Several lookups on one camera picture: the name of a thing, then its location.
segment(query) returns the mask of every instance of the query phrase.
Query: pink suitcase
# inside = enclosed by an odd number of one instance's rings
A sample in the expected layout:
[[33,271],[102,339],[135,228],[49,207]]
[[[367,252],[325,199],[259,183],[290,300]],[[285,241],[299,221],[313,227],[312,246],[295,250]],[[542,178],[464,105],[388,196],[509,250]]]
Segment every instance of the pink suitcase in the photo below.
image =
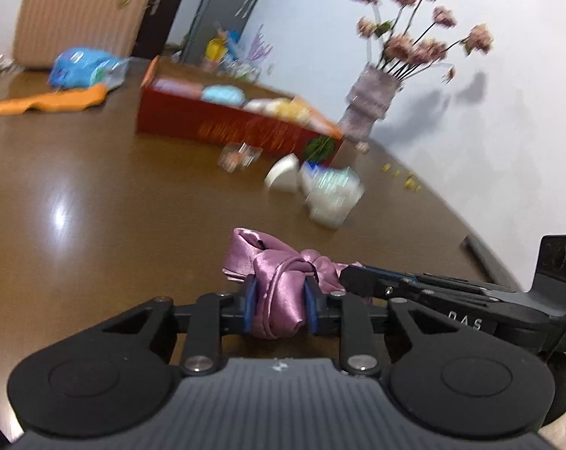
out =
[[23,0],[14,37],[14,60],[25,68],[51,68],[71,47],[131,55],[148,0]]

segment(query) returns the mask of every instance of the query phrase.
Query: wooden table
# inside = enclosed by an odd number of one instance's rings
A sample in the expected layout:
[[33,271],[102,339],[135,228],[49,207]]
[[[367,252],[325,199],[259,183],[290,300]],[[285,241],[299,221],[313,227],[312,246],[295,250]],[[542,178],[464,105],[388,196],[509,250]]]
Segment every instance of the wooden table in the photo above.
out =
[[[219,147],[136,135],[145,67],[134,63],[104,106],[0,118],[0,427],[11,439],[21,430],[6,381],[23,357],[152,297],[186,304],[222,290],[234,227],[337,261],[480,279],[460,248],[467,228],[425,187],[404,189],[408,172],[377,146],[355,163],[364,197],[332,231],[308,218],[300,194],[265,191],[269,157],[228,174]],[[46,79],[2,75],[0,99],[48,91]],[[398,178],[381,171],[387,162]],[[225,350],[318,356],[336,341],[237,338]]]

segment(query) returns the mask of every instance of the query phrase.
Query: metal bolt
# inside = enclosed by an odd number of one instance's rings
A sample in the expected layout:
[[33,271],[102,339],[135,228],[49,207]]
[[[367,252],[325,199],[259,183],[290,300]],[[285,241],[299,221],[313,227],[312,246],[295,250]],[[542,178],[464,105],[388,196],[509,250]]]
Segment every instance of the metal bolt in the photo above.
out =
[[212,359],[206,357],[205,355],[195,355],[185,360],[185,369],[191,370],[193,372],[204,372],[212,368],[213,365],[214,362],[212,361]]
[[370,370],[377,366],[377,359],[372,355],[353,355],[348,359],[348,365],[355,370]]

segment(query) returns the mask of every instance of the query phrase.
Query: pink vase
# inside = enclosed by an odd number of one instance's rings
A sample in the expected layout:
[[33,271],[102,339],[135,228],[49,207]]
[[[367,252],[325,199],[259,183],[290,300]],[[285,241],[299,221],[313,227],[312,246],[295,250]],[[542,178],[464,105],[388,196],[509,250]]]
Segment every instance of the pink vase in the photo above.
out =
[[345,136],[356,142],[366,142],[375,121],[385,118],[399,85],[393,76],[366,64],[347,95],[350,105],[339,121]]

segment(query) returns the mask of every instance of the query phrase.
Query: orange cloth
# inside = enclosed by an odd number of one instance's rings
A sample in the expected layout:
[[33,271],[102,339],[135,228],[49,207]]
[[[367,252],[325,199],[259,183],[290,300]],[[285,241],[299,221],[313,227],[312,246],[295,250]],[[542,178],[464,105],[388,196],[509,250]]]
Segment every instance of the orange cloth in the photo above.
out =
[[87,89],[73,89],[56,93],[37,94],[26,98],[0,101],[0,115],[20,115],[26,110],[80,111],[104,102],[108,88],[95,84]]

